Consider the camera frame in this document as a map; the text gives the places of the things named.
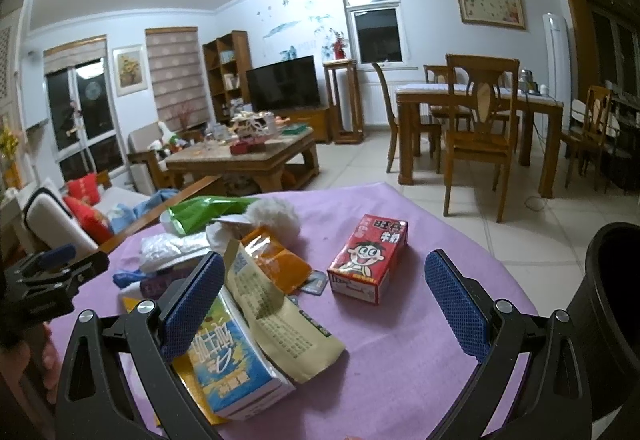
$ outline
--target television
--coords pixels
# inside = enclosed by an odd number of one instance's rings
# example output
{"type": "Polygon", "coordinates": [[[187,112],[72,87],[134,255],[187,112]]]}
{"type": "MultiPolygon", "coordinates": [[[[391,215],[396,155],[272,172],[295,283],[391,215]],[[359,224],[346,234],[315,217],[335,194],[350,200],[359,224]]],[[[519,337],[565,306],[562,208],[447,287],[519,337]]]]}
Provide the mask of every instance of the television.
{"type": "Polygon", "coordinates": [[[312,55],[254,68],[246,73],[246,78],[254,112],[320,106],[312,55]]]}

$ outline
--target beige packet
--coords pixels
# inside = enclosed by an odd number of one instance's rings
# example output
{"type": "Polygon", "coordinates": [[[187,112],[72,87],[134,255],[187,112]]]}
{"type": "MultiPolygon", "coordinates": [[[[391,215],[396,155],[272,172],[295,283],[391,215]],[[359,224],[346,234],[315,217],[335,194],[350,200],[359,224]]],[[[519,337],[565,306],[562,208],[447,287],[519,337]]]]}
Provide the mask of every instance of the beige packet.
{"type": "Polygon", "coordinates": [[[238,240],[229,243],[224,259],[225,285],[252,337],[283,372],[302,384],[340,357],[344,344],[295,306],[238,240]]]}

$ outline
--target bookshelf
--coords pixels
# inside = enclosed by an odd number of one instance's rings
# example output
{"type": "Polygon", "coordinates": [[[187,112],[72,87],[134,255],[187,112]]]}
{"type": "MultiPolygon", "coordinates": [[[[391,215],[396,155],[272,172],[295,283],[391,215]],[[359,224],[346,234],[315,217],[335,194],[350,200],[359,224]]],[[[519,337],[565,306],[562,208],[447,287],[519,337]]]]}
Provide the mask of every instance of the bookshelf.
{"type": "Polygon", "coordinates": [[[246,81],[246,72],[252,68],[247,33],[233,30],[202,45],[202,51],[216,120],[226,124],[232,99],[251,102],[246,81]]]}

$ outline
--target orange packet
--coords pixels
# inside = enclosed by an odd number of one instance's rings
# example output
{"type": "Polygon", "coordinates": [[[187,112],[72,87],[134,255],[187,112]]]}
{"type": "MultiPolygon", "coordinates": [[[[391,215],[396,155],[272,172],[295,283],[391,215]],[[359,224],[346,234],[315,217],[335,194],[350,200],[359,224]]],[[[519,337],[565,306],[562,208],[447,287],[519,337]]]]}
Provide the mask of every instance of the orange packet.
{"type": "MultiPolygon", "coordinates": [[[[122,303],[124,304],[124,308],[127,309],[127,312],[131,312],[139,303],[137,299],[131,297],[123,297],[122,303]]],[[[200,411],[209,420],[211,425],[223,424],[228,422],[226,418],[222,418],[221,416],[213,413],[211,408],[209,407],[209,403],[207,402],[207,398],[204,396],[204,392],[200,387],[196,379],[196,374],[193,372],[193,366],[191,365],[191,359],[189,358],[189,354],[184,354],[183,356],[176,357],[172,362],[172,366],[174,367],[175,373],[180,377],[180,380],[184,384],[184,387],[187,388],[191,398],[198,404],[200,411]]],[[[156,417],[156,425],[161,425],[158,417],[156,417]]]]}
{"type": "Polygon", "coordinates": [[[313,271],[309,264],[284,248],[266,227],[258,227],[242,239],[249,256],[271,282],[289,295],[313,271]]]}

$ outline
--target black trash bin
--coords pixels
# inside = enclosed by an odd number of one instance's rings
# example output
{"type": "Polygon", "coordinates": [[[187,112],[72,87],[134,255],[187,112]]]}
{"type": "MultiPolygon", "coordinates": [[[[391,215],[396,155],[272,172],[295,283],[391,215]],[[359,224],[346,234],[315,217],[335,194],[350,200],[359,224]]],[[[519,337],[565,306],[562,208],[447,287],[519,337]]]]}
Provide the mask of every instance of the black trash bin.
{"type": "Polygon", "coordinates": [[[587,367],[593,421],[621,406],[640,378],[640,227],[591,240],[586,275],[567,307],[587,367]]]}

